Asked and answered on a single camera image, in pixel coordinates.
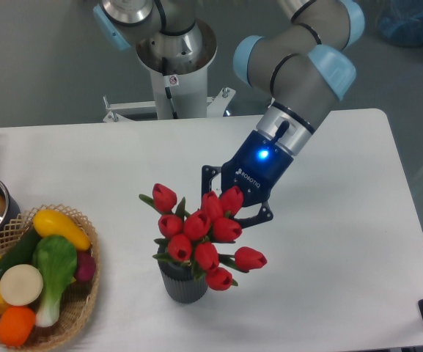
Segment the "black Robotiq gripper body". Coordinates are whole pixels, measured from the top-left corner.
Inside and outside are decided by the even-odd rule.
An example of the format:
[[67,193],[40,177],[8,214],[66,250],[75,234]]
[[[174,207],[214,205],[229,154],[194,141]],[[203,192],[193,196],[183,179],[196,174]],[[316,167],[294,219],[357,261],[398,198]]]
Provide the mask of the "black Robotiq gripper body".
[[221,190],[237,186],[243,206],[267,201],[293,157],[262,134],[252,131],[236,154],[221,167]]

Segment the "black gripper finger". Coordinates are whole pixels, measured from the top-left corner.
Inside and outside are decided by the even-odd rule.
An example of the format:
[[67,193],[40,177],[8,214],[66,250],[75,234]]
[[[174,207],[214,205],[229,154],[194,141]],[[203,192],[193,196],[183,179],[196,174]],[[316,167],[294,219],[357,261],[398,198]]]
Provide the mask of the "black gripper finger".
[[221,175],[221,166],[204,165],[201,170],[201,197],[210,191],[216,191],[217,195],[222,193],[221,181],[214,181]]
[[233,220],[236,221],[241,228],[248,228],[272,221],[273,212],[269,206],[268,201],[264,201],[260,204],[260,209],[256,215],[241,219],[234,218]]

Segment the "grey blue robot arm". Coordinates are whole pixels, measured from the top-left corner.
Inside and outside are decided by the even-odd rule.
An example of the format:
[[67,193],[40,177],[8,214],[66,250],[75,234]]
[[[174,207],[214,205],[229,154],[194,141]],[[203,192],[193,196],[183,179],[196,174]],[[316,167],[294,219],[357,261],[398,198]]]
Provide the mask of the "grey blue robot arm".
[[[364,30],[357,3],[280,5],[290,28],[272,39],[245,38],[232,61],[235,75],[271,95],[272,103],[228,162],[202,167],[203,193],[219,177],[222,191],[237,186],[245,206],[259,206],[257,215],[239,221],[242,227],[272,219],[272,188],[356,77],[343,51]],[[207,69],[217,42],[192,1],[99,1],[93,15],[114,47],[134,48],[149,70],[159,119],[206,116]]]

